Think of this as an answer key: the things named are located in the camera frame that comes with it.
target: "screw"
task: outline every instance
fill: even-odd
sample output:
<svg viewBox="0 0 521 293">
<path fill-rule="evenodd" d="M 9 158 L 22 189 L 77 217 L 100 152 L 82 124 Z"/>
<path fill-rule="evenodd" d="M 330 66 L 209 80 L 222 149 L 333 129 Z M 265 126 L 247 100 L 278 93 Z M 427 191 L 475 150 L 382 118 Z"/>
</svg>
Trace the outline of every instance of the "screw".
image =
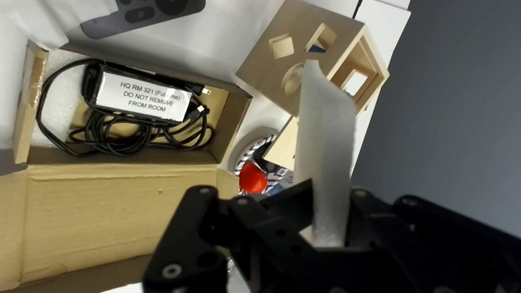
<svg viewBox="0 0 521 293">
<path fill-rule="evenodd" d="M 416 207 L 418 201 L 405 198 L 405 199 L 401 199 L 401 204 L 408 206 L 408 207 Z"/>
<path fill-rule="evenodd" d="M 335 289 L 330 289 L 328 293 L 346 293 L 346 292 L 340 287 L 335 287 Z"/>
<path fill-rule="evenodd" d="M 237 199 L 237 206 L 247 206 L 247 199 Z"/>
<path fill-rule="evenodd" d="M 447 287 L 436 287 L 432 293 L 455 293 L 455 292 Z"/>
<path fill-rule="evenodd" d="M 182 274 L 182 268 L 177 264 L 170 264 L 162 269 L 162 277 L 167 281 L 177 279 L 180 274 Z"/>
</svg>

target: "white plastic part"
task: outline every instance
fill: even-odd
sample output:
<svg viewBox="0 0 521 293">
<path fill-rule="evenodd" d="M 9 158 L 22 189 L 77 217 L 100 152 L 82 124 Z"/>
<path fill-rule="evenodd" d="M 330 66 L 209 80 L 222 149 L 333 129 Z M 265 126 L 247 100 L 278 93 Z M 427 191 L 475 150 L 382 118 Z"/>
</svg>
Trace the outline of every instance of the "white plastic part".
<svg viewBox="0 0 521 293">
<path fill-rule="evenodd" d="M 341 248 L 348 217 L 354 105 L 331 85 L 317 61 L 304 64 L 294 183 L 312 180 L 312 245 Z"/>
</svg>

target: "cutout hole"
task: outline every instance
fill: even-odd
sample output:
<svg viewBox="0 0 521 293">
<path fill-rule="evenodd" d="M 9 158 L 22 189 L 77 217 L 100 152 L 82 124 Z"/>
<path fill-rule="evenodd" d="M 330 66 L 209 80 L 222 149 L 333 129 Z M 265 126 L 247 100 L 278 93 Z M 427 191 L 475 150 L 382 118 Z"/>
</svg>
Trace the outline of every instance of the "cutout hole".
<svg viewBox="0 0 521 293">
<path fill-rule="evenodd" d="M 299 90 L 304 64 L 292 66 L 281 79 L 281 90 L 286 97 L 292 97 Z"/>
<path fill-rule="evenodd" d="M 271 38 L 268 45 L 270 45 L 273 59 L 283 59 L 294 54 L 292 40 L 289 35 Z"/>
<path fill-rule="evenodd" d="M 366 80 L 367 80 L 367 77 L 366 77 L 364 74 L 361 74 L 361 72 L 357 72 L 357 71 L 353 71 L 353 72 L 346 77 L 341 90 L 343 90 L 344 93 L 351 95 L 351 97 L 356 97 L 357 92 L 359 92 L 359 88 L 364 85 Z"/>
<path fill-rule="evenodd" d="M 315 30 L 310 41 L 305 46 L 307 53 L 323 54 L 336 41 L 336 35 L 323 23 Z"/>
</svg>

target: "gray wall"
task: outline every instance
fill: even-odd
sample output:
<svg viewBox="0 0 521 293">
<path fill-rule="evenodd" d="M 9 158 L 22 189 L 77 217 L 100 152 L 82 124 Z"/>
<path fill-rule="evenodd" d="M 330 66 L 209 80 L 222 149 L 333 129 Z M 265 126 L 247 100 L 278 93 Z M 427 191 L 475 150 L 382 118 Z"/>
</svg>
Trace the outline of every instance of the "gray wall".
<svg viewBox="0 0 521 293">
<path fill-rule="evenodd" d="M 411 0 L 354 185 L 521 237 L 521 2 Z"/>
</svg>

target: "wooden block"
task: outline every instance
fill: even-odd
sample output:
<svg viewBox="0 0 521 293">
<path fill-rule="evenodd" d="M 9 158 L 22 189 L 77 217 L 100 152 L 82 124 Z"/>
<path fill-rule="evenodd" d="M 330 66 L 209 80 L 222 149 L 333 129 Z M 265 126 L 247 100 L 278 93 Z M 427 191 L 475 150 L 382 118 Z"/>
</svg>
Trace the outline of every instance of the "wooden block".
<svg viewBox="0 0 521 293">
<path fill-rule="evenodd" d="M 388 77 L 362 23 L 296 0 L 281 5 L 237 77 L 297 116 L 299 79 L 307 59 L 318 61 L 325 79 L 344 92 L 353 90 L 348 85 L 354 74 L 364 77 L 351 93 L 357 111 Z"/>
</svg>

